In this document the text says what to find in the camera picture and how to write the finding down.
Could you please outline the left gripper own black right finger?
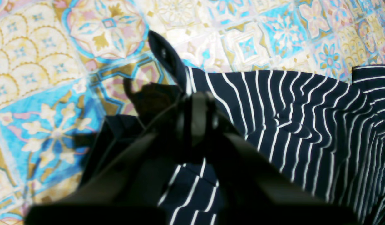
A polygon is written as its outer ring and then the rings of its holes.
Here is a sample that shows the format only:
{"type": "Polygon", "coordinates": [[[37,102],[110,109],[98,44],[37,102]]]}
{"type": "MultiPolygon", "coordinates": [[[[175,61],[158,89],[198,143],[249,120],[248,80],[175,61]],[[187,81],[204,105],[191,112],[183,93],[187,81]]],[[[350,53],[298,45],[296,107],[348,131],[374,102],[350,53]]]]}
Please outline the left gripper own black right finger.
{"type": "Polygon", "coordinates": [[[351,210],[313,197],[246,142],[205,93],[205,157],[225,198],[221,225],[356,225],[351,210]]]}

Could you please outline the left gripper own black left finger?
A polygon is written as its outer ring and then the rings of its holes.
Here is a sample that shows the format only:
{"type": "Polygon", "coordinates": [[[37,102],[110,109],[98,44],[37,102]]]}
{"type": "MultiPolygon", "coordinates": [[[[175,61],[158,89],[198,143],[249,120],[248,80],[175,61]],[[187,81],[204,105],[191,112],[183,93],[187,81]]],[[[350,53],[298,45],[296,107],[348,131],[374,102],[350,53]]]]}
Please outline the left gripper own black left finger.
{"type": "Polygon", "coordinates": [[[191,96],[183,96],[73,194],[33,206],[25,224],[167,225],[159,202],[175,165],[186,158],[189,121],[191,96]]]}

